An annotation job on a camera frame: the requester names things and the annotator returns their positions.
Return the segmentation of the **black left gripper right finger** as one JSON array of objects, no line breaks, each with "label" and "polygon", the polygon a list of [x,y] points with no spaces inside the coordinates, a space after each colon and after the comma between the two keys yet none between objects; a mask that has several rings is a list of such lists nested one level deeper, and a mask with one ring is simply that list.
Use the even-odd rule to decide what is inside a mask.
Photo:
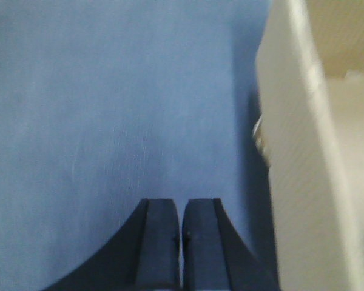
[{"label": "black left gripper right finger", "polygon": [[182,235],[184,290],[279,289],[240,238],[220,199],[189,200]]}]

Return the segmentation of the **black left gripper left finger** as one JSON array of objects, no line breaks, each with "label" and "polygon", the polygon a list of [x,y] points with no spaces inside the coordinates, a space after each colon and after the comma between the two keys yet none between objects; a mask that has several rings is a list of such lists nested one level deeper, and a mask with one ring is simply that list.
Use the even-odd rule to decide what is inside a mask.
[{"label": "black left gripper left finger", "polygon": [[113,237],[48,290],[178,290],[180,229],[171,199],[142,199]]}]

